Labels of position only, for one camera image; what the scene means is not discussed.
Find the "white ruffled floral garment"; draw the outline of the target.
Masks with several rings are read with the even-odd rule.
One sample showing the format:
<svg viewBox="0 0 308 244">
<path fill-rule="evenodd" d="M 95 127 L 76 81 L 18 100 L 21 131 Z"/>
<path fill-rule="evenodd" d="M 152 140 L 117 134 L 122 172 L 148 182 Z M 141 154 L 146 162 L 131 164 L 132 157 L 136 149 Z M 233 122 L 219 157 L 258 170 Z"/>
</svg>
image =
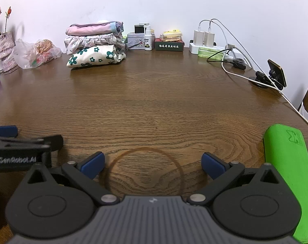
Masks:
<svg viewBox="0 0 308 244">
<path fill-rule="evenodd" d="M 95 45 L 115 45 L 117 49 L 127 50 L 122 35 L 114 33 L 88 36 L 69 35 L 64 40 L 67 54 L 74 54 L 78 49 L 89 48 Z"/>
</svg>

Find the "white power strip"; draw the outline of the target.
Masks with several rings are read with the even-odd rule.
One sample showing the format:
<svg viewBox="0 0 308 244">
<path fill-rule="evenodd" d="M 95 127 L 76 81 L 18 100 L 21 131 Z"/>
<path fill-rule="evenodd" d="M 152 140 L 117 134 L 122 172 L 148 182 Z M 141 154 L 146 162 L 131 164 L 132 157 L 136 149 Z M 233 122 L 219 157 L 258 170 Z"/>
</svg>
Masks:
<svg viewBox="0 0 308 244">
<path fill-rule="evenodd" d="M 222 50 L 224 50 L 224 47 L 222 46 L 206 47 L 206 46 L 196 46 L 192 41 L 190 41 L 189 43 L 189 51 L 192 54 L 197 54 L 199 57 L 202 58 L 209 58 L 216 52 L 220 52 Z M 238 50 L 233 49 L 233 51 L 230 51 L 229 53 L 227 51 L 218 53 L 214 55 L 212 58 L 210 58 L 210 60 L 221 61 L 222 58 L 224 58 L 225 61 L 232 61 L 235 58 L 244 59 L 244 55 L 240 53 Z"/>
</svg>

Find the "plastic bag with snacks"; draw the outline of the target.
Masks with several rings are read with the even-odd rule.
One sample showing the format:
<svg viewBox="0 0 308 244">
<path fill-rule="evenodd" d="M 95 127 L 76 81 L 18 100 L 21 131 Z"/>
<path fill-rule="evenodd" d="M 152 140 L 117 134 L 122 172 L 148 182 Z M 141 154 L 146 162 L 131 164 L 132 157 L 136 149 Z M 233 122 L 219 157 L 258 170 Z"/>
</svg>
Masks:
<svg viewBox="0 0 308 244">
<path fill-rule="evenodd" d="M 61 54 L 61 49 L 48 39 L 40 40 L 37 43 L 28 43 L 17 39 L 12 51 L 16 64 L 22 69 L 37 68 L 51 60 L 60 58 Z"/>
</svg>

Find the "yellow snack pack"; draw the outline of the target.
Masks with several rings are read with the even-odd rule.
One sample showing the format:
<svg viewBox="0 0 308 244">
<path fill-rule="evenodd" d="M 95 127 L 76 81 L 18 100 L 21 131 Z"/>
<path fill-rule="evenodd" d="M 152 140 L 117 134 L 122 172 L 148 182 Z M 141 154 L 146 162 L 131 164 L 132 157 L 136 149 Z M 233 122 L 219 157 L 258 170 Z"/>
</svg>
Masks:
<svg viewBox="0 0 308 244">
<path fill-rule="evenodd" d="M 182 40 L 182 32 L 178 29 L 168 30 L 163 32 L 159 39 L 164 42 L 173 42 Z"/>
</svg>

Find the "green glasses case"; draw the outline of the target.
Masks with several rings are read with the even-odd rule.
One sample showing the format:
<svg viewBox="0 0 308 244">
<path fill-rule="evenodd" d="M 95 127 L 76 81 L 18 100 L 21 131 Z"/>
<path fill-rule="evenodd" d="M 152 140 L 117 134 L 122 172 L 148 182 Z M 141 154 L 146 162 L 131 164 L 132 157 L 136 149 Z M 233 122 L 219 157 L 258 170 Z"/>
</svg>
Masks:
<svg viewBox="0 0 308 244">
<path fill-rule="evenodd" d="M 265 161 L 272 164 L 296 196 L 302 209 L 293 234 L 300 243 L 308 243 L 308 149 L 299 129 L 273 124 L 263 137 Z"/>
</svg>

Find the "pink folded garment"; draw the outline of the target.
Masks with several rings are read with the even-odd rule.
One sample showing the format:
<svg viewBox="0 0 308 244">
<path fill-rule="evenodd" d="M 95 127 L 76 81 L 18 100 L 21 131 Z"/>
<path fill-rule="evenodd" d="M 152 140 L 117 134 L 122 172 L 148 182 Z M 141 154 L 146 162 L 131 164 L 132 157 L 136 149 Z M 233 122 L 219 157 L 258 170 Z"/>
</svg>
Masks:
<svg viewBox="0 0 308 244">
<path fill-rule="evenodd" d="M 123 22 L 110 21 L 97 24 L 72 24 L 66 29 L 66 35 L 88 36 L 101 34 L 120 35 L 124 31 Z"/>
</svg>

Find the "left white charger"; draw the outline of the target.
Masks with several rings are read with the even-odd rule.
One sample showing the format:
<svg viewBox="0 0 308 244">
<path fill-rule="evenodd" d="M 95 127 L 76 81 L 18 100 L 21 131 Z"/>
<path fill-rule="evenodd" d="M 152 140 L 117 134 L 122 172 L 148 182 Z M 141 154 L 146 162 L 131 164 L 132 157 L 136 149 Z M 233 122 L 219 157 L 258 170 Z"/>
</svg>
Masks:
<svg viewBox="0 0 308 244">
<path fill-rule="evenodd" d="M 196 46 L 202 46 L 204 41 L 204 32 L 199 30 L 194 30 L 193 44 Z"/>
</svg>

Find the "right white charger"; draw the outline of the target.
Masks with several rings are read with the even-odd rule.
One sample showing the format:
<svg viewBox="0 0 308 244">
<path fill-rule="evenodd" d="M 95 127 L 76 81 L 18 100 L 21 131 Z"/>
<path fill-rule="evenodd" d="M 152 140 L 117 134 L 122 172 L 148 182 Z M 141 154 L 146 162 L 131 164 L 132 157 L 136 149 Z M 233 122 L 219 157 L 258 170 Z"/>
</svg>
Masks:
<svg viewBox="0 0 308 244">
<path fill-rule="evenodd" d="M 204 32 L 204 46 L 206 47 L 214 46 L 214 33 Z"/>
</svg>

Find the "cream teal flower garment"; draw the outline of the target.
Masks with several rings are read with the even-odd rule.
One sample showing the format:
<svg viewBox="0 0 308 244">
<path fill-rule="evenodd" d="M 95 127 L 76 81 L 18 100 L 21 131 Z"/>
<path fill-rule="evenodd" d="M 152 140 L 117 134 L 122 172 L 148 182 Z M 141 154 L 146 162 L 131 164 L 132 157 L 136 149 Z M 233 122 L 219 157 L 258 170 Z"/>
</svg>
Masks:
<svg viewBox="0 0 308 244">
<path fill-rule="evenodd" d="M 67 67 L 73 69 L 117 64 L 125 58 L 125 52 L 118 50 L 115 45 L 95 45 L 74 53 L 69 58 Z"/>
</svg>

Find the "dark green text box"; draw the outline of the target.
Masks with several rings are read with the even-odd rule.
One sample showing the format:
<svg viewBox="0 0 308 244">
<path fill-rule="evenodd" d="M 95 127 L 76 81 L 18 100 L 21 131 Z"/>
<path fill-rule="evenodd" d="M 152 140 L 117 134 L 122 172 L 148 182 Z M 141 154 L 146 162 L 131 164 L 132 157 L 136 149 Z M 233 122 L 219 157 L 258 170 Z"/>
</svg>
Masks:
<svg viewBox="0 0 308 244">
<path fill-rule="evenodd" d="M 162 41 L 161 39 L 156 38 L 155 39 L 155 50 L 182 52 L 184 50 L 184 42 L 182 40 Z"/>
</svg>

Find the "small black cube device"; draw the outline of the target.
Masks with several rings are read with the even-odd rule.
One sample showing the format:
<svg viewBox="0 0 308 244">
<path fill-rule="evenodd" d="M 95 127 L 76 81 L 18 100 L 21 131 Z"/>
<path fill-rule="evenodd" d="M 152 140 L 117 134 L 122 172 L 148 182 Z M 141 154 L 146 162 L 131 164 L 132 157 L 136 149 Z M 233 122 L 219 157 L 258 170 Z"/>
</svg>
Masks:
<svg viewBox="0 0 308 244">
<path fill-rule="evenodd" d="M 144 34 L 145 33 L 145 24 L 140 23 L 140 24 L 135 24 L 134 25 L 134 33 L 136 34 Z"/>
</svg>

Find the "vase with dried flowers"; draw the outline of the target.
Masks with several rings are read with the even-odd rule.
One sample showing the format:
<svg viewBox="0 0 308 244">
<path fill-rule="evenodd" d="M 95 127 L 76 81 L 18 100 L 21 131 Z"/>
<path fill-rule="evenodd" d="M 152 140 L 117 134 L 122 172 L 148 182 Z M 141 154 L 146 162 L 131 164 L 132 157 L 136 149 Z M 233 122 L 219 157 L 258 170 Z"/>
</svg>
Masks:
<svg viewBox="0 0 308 244">
<path fill-rule="evenodd" d="M 13 57 L 13 49 L 15 47 L 15 42 L 13 39 L 13 34 L 11 30 L 7 29 L 8 20 L 11 16 L 12 9 L 9 7 L 5 12 L 5 23 L 4 30 L 1 31 L 0 25 L 0 62 L 1 68 L 0 73 L 9 73 L 11 70 L 15 69 L 17 63 Z"/>
</svg>

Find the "white spray bottle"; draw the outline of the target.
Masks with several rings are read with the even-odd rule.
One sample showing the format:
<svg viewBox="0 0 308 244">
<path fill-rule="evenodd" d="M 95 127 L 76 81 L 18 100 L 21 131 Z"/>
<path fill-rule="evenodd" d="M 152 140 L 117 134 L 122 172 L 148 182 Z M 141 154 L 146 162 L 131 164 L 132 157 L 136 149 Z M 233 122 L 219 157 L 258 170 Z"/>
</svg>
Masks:
<svg viewBox="0 0 308 244">
<path fill-rule="evenodd" d="M 153 49 L 151 26 L 145 25 L 144 28 L 144 48 L 146 51 L 151 51 Z"/>
</svg>

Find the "phone on black stand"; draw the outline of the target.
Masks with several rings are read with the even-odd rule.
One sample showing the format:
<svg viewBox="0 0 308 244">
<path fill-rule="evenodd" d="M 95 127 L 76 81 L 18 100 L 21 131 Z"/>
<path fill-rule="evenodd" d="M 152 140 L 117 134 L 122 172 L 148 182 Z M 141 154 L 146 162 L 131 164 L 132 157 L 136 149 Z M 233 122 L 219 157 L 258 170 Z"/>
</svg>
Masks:
<svg viewBox="0 0 308 244">
<path fill-rule="evenodd" d="M 283 90 L 287 87 L 286 77 L 280 65 L 273 60 L 268 59 L 269 74 L 266 75 L 261 71 L 256 71 L 254 77 L 250 77 L 250 81 L 261 88 L 276 87 Z"/>
</svg>

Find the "white charger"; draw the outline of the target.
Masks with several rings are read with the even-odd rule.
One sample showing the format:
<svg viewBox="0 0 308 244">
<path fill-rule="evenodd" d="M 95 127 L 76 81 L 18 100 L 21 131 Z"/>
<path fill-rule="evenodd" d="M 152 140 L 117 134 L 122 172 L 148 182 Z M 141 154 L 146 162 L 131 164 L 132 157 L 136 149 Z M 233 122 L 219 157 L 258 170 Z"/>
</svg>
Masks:
<svg viewBox="0 0 308 244">
<path fill-rule="evenodd" d="M 214 46 L 214 33 L 204 32 L 204 46 L 206 47 Z"/>
<path fill-rule="evenodd" d="M 196 46 L 202 46 L 204 41 L 204 32 L 199 30 L 194 30 L 193 44 Z"/>
</svg>

